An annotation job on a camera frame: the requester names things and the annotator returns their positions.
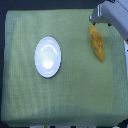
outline orange object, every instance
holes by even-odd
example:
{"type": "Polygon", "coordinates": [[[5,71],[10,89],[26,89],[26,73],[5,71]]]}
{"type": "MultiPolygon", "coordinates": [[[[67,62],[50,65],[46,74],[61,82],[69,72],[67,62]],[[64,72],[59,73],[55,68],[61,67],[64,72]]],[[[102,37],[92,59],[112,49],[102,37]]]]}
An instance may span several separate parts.
{"type": "Polygon", "coordinates": [[[89,35],[94,53],[103,62],[105,57],[103,39],[94,25],[90,26],[89,35]]]}

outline green cloth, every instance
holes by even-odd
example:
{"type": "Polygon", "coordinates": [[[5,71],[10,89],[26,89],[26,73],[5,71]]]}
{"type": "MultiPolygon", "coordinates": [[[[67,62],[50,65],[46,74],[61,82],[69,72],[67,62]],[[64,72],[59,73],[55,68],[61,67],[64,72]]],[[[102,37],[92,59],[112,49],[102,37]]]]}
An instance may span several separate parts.
{"type": "Polygon", "coordinates": [[[10,126],[112,126],[128,118],[128,85],[123,39],[113,27],[96,25],[105,60],[89,39],[92,10],[9,11],[5,26],[2,121],[10,126]],[[45,79],[34,53],[46,36],[62,53],[57,74],[45,79]]]}

